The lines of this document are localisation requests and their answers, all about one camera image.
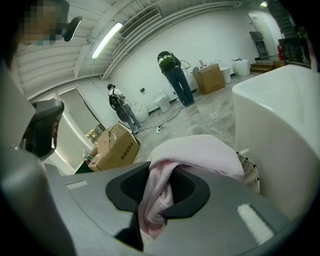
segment pink cloth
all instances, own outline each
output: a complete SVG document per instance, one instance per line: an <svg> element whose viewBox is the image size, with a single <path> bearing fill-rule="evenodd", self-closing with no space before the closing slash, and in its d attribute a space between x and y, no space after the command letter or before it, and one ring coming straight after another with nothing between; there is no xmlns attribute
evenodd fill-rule
<svg viewBox="0 0 320 256"><path fill-rule="evenodd" d="M149 155L149 177L138 206L140 229L153 239L165 227L165 209L174 204L168 182L178 165L187 165L230 176L241 182L244 171L237 153L212 135L193 135L165 141Z"/></svg>

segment doorway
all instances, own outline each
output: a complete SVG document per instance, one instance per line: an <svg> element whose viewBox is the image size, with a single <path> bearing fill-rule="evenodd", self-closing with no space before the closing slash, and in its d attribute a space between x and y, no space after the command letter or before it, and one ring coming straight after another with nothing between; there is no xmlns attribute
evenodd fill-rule
<svg viewBox="0 0 320 256"><path fill-rule="evenodd" d="M266 51L270 57L278 54L277 48L272 37L272 34L264 20L264 18L257 12L249 12L249 18L251 19L256 31L260 32L263 37L263 42Z"/></svg>

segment ceiling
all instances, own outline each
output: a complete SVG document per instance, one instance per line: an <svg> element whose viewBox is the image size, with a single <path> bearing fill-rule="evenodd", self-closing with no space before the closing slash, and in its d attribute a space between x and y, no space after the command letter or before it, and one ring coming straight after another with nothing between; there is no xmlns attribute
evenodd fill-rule
<svg viewBox="0 0 320 256"><path fill-rule="evenodd" d="M136 49L174 23L200 13L237 9L252 0L67 0L68 20L82 16L70 42L55 45L21 45L16 55L19 80L28 99L55 86L90 76L107 78ZM136 26L150 12L154 16ZM104 47L98 58L94 50L116 22L123 27ZM123 32L133 24L127 37Z"/></svg>

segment concrete floor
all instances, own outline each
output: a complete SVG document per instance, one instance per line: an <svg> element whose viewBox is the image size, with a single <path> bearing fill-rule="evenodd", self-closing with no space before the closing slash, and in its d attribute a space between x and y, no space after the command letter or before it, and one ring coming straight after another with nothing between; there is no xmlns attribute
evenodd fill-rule
<svg viewBox="0 0 320 256"><path fill-rule="evenodd" d="M236 126L232 87L257 75L260 74L234 76L225 88L207 95L196 93L193 105L183 108L179 101L175 101L167 112L159 110L152 113L143 123L141 132L136 135L141 147L135 162L147 161L151 151L165 140L190 135L210 134L233 148ZM163 124L168 129L156 134L155 127L171 118L173 119Z"/></svg>

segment white bathtub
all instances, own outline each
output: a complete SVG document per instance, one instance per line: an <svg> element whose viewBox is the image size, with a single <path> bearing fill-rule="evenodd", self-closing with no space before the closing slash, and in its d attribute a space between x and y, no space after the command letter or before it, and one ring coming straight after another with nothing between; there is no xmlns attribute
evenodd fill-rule
<svg viewBox="0 0 320 256"><path fill-rule="evenodd" d="M257 164L260 193L290 219L320 180L320 74L287 65L232 88L235 150Z"/></svg>

